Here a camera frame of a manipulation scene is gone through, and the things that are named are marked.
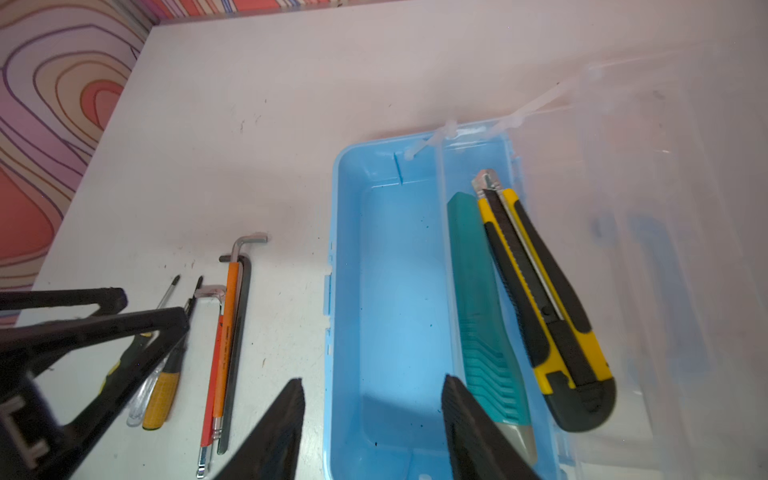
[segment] white table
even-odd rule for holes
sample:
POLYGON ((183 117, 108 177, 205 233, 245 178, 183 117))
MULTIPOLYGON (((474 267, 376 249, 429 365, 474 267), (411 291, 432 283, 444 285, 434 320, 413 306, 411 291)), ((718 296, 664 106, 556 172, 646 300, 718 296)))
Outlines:
MULTIPOLYGON (((449 118, 507 114, 586 61, 760 27, 759 0, 391 2, 155 28, 35 289, 121 286, 182 305, 244 234, 253 261, 233 448, 292 377, 306 414, 297 478, 322 478, 323 276, 336 155, 449 118)), ((59 312, 27 312, 20 325, 59 312)), ((217 306, 198 304, 172 415, 156 432, 124 414, 75 478, 193 478, 217 306)), ((98 391, 129 340, 66 356, 38 377, 62 422, 98 391)))

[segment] colorful wavy wall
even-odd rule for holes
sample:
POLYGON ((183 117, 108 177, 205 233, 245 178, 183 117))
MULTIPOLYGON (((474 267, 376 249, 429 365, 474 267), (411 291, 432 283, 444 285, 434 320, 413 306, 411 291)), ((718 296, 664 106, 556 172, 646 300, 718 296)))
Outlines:
POLYGON ((0 290, 33 284, 144 39, 107 0, 0 0, 0 290))

